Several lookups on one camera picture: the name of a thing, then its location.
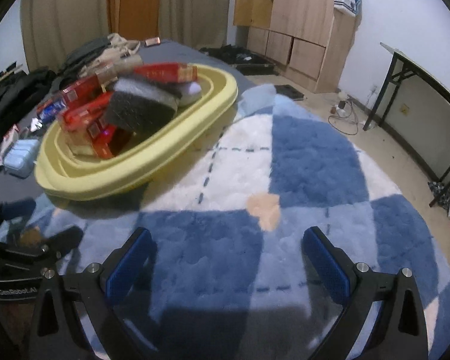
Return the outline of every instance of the power cord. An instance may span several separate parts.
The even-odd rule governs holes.
[[[359,117],[356,115],[355,109],[353,108],[353,103],[351,100],[347,100],[348,104],[350,105],[350,113],[347,116],[339,116],[339,115],[330,115],[328,117],[328,123],[330,124],[330,126],[332,126],[335,130],[338,130],[339,132],[341,132],[342,134],[345,135],[357,135],[359,133]],[[342,131],[340,130],[337,126],[335,126],[330,119],[336,119],[336,120],[343,120],[346,121],[349,117],[354,116],[354,120],[351,121],[347,121],[349,124],[351,125],[355,125],[356,127],[356,132],[353,134],[350,134],[348,132]]]

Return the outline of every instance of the beige tiled floor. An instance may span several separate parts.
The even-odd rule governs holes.
[[[305,94],[304,100],[296,103],[324,120],[327,120],[330,115],[331,106],[337,104],[336,93],[314,94],[282,76],[249,76],[248,78],[256,84],[292,85]],[[365,121],[365,114],[356,107],[355,111],[359,121]],[[342,131],[356,132],[355,126],[343,121],[337,121],[336,126]],[[366,132],[362,129],[363,125],[358,127],[358,134],[347,136],[348,139],[367,152],[399,186],[404,197],[411,202],[427,223],[450,264],[450,220],[447,218],[444,209],[428,206],[428,203],[432,200],[432,194],[428,189],[427,176],[410,155],[380,127],[375,127]]]

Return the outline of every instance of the fluffy blanket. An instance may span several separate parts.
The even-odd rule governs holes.
[[[251,115],[230,110],[144,187],[85,203],[39,197],[30,225],[45,236],[72,224],[84,229],[60,273],[103,262],[146,227],[158,246],[154,267],[115,310],[144,351],[306,359],[341,311],[302,258],[304,230],[319,226],[354,262],[387,273],[411,268],[430,359],[438,359],[450,343],[450,268],[424,220],[327,123],[267,87],[244,96],[250,101],[239,111]],[[256,106],[267,98],[270,106]],[[349,358],[360,354],[377,312],[378,305]],[[82,322],[103,352],[85,316]]]

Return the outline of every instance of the silver bolt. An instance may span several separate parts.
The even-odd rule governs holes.
[[[368,265],[367,264],[365,264],[364,262],[359,262],[357,265],[356,265],[356,268],[360,271],[360,272],[367,272],[368,271]]]
[[[93,262],[89,266],[87,266],[87,271],[90,272],[91,274],[94,274],[99,269],[100,269],[100,264],[97,262]]]
[[[53,269],[49,269],[45,272],[45,279],[51,279],[53,276],[55,276],[55,271]]]
[[[410,268],[404,268],[402,269],[403,276],[406,276],[407,278],[412,277],[412,271]]]

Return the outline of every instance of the yellow basin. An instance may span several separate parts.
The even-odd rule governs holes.
[[[74,156],[54,122],[43,138],[35,166],[35,178],[52,196],[71,200],[93,200],[125,192],[143,184],[168,164],[236,100],[233,76],[198,64],[203,96],[149,139],[134,144],[110,160]]]

